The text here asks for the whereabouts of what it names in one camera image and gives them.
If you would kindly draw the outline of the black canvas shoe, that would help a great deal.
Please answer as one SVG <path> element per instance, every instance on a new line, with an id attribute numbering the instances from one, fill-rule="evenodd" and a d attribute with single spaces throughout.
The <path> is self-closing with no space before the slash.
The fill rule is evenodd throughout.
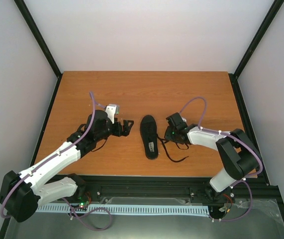
<path id="1" fill-rule="evenodd" d="M 158 155 L 157 124 L 153 116 L 146 115 L 140 123 L 140 134 L 143 141 L 145 155 L 150 160 L 155 160 Z"/>

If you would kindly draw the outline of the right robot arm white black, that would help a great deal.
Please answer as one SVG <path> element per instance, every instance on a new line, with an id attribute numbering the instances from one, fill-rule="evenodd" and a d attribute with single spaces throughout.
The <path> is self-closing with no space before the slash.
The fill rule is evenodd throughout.
<path id="1" fill-rule="evenodd" d="M 165 140 L 176 144 L 199 145 L 216 150 L 223 168 L 210 179 L 209 188 L 221 193 L 236 182 L 263 170 L 261 155 L 241 129 L 216 131 L 197 124 L 187 125 L 179 113 L 166 118 Z"/>

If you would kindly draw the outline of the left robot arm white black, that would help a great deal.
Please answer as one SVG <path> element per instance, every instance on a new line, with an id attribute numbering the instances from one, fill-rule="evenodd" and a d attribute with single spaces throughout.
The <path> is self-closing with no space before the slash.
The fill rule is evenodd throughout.
<path id="1" fill-rule="evenodd" d="M 115 113 L 95 110 L 86 123 L 81 124 L 63 144 L 50 155 L 33 166 L 4 175 L 0 189 L 1 213 L 3 218 L 13 217 L 17 222 L 29 219 L 36 210 L 61 198 L 85 197 L 84 181 L 76 174 L 70 174 L 53 183 L 48 181 L 62 169 L 78 161 L 88 153 L 97 151 L 97 143 L 109 136 L 128 136 L 134 122 L 119 122 Z"/>

